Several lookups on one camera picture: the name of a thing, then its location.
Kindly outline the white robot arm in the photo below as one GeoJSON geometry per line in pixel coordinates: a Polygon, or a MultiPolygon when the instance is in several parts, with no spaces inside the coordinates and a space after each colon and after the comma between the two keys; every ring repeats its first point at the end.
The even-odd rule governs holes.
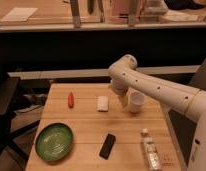
{"type": "Polygon", "coordinates": [[[130,54],[111,64],[112,90],[124,96],[129,88],[136,89],[196,122],[187,171],[206,171],[206,91],[140,73],[137,65],[130,54]]]}

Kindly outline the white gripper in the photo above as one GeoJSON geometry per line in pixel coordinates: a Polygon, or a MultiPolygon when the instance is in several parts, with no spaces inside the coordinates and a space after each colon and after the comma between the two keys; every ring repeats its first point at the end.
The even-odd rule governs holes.
{"type": "Polygon", "coordinates": [[[115,94],[119,95],[118,99],[121,106],[126,107],[128,105],[128,95],[126,95],[126,93],[128,92],[129,87],[115,80],[110,82],[110,87],[115,94]]]}

